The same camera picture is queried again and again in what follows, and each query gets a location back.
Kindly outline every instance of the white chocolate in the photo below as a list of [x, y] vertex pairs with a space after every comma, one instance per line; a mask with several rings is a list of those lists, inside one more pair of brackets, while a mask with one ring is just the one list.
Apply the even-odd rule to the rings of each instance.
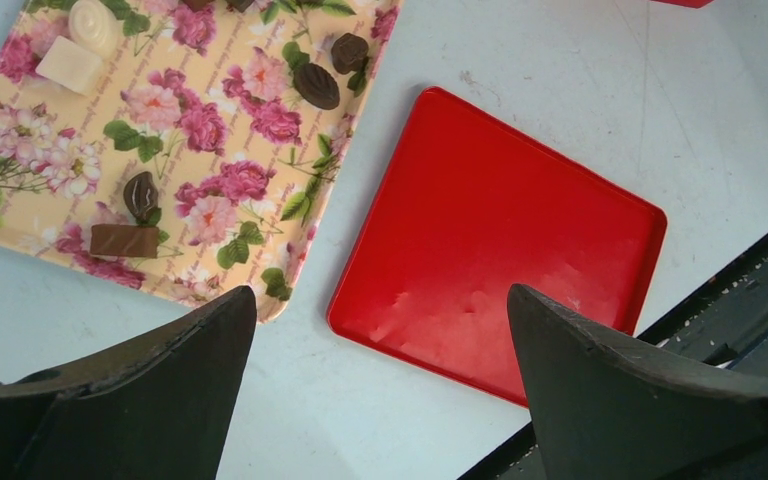
[[37, 75], [81, 95], [89, 95], [98, 83], [104, 60], [65, 37], [57, 37], [37, 65]]
[[78, 0], [69, 10], [69, 36], [101, 58], [110, 58], [121, 40], [119, 22], [99, 0]]

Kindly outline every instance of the red object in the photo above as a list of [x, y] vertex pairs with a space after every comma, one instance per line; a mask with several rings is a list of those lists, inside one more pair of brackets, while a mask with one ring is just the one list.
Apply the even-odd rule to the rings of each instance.
[[664, 213], [439, 88], [420, 95], [328, 311], [341, 336], [525, 405], [506, 298], [632, 333]]
[[702, 8], [705, 5], [713, 2], [714, 0], [655, 0], [661, 3], [672, 3], [673, 5], [680, 5], [682, 7], [690, 8]]

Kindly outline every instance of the floral tray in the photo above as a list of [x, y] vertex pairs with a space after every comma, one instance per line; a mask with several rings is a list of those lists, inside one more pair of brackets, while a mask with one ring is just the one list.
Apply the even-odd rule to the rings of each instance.
[[[96, 92], [34, 74], [76, 0], [29, 0], [0, 54], [0, 245], [121, 285], [204, 303], [251, 285], [259, 318], [286, 305], [351, 142], [402, 0], [102, 0], [123, 42]], [[340, 107], [319, 110], [292, 70], [332, 73], [352, 32], [370, 59], [336, 75]], [[158, 259], [94, 257], [90, 227], [135, 223], [124, 183], [151, 171]]]

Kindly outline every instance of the table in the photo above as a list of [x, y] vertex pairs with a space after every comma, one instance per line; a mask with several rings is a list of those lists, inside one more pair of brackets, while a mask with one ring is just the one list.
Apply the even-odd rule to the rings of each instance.
[[[0, 44], [19, 4], [0, 0]], [[324, 320], [411, 103], [430, 85], [666, 211], [638, 332], [768, 231], [768, 1], [408, 0], [296, 294], [256, 334], [219, 478], [452, 479], [528, 422], [526, 410], [338, 338]], [[184, 311], [0, 249], [0, 381]]]

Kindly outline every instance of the chocolate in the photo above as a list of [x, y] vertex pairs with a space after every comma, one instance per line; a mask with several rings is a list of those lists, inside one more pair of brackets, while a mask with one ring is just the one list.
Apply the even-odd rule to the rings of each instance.
[[208, 4], [213, 3], [214, 0], [181, 0], [186, 6], [190, 7], [190, 10], [197, 12]]
[[157, 258], [160, 229], [136, 225], [93, 225], [90, 254]]
[[151, 172], [137, 174], [125, 184], [125, 206], [137, 223], [148, 222], [157, 208], [157, 187], [151, 178]]
[[245, 12], [252, 3], [254, 0], [228, 0], [228, 5], [234, 7], [238, 12]]
[[327, 70], [315, 63], [306, 63], [293, 74], [293, 86], [302, 98], [323, 110], [334, 110], [340, 105], [340, 87]]
[[367, 55], [369, 55], [369, 43], [351, 33], [337, 39], [331, 47], [334, 70], [343, 75], [362, 69]]

